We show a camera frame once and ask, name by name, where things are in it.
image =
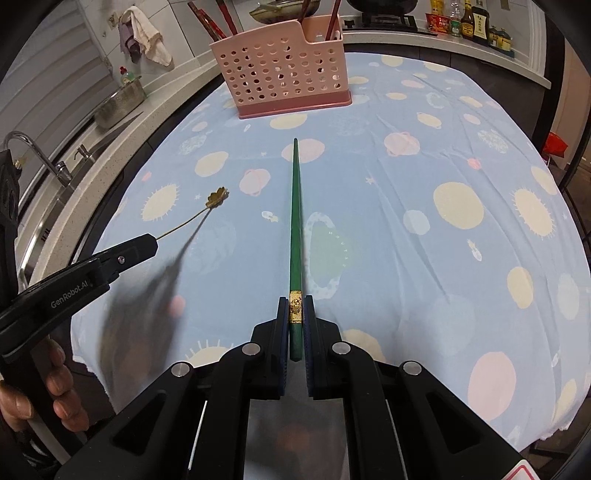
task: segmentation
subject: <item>soy sauce bottle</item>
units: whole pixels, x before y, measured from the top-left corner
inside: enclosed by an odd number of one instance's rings
[[[472,7],[474,17],[474,40],[480,45],[488,46],[488,32],[491,30],[491,15],[487,10],[480,7]]]
[[[470,0],[464,2],[465,10],[462,17],[462,37],[472,40],[474,38],[474,16],[472,15],[472,3]]]

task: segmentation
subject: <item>blue tablecloth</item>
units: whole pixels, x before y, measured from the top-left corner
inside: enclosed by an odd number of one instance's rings
[[[181,335],[166,359],[216,361],[288,293],[297,137],[317,315],[377,360],[424,364],[517,449],[568,425],[591,382],[591,278],[542,159],[463,73],[346,59],[345,108],[242,121],[222,85],[143,166],[97,251],[158,236],[227,187],[182,259],[171,307]],[[152,261],[74,317],[74,354],[99,378],[112,296],[148,281],[194,227],[163,239]]]

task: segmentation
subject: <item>screw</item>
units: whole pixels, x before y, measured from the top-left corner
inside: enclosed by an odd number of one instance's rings
[[[345,342],[337,342],[332,346],[332,349],[338,355],[347,355],[351,351],[351,346]]]
[[[410,361],[410,362],[406,362],[403,366],[402,369],[408,373],[409,375],[418,375],[419,373],[421,373],[423,371],[423,369],[421,368],[421,365],[419,365],[416,362]]]
[[[190,368],[187,364],[179,362],[179,363],[173,365],[173,367],[170,369],[170,372],[175,377],[184,377],[185,375],[187,375],[189,373],[189,370],[190,370]]]
[[[256,355],[258,352],[261,351],[261,347],[259,345],[257,345],[256,343],[247,343],[246,345],[244,345],[242,347],[242,353],[244,353],[244,355]]]

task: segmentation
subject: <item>towel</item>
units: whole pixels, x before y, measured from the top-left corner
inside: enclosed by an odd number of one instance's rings
[[[168,67],[173,58],[162,42],[162,34],[156,30],[145,13],[138,7],[130,7],[121,16],[121,23],[129,20],[134,31],[134,39],[141,45],[146,58]]]
[[[121,52],[129,53],[131,61],[138,63],[142,52],[138,41],[134,38],[134,29],[131,26],[131,20],[126,23],[119,22],[119,42],[121,44]]]

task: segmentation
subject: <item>red bag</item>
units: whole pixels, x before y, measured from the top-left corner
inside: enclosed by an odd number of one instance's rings
[[[564,158],[564,153],[569,146],[564,143],[564,140],[555,133],[550,132],[546,139],[546,145],[542,150],[542,154],[545,155],[556,155],[557,157]]]

